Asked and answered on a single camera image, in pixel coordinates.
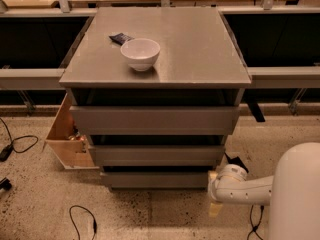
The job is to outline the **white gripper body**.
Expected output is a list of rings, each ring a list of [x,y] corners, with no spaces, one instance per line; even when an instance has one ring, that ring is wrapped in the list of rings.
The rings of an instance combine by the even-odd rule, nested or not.
[[[215,181],[208,182],[208,195],[214,202],[244,203],[247,172],[238,165],[228,164]]]

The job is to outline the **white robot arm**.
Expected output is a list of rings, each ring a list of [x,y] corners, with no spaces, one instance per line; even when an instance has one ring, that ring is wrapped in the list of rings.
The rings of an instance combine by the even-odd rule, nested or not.
[[[293,146],[274,175],[255,180],[228,164],[209,174],[208,194],[213,203],[267,206],[267,240],[320,240],[320,144]]]

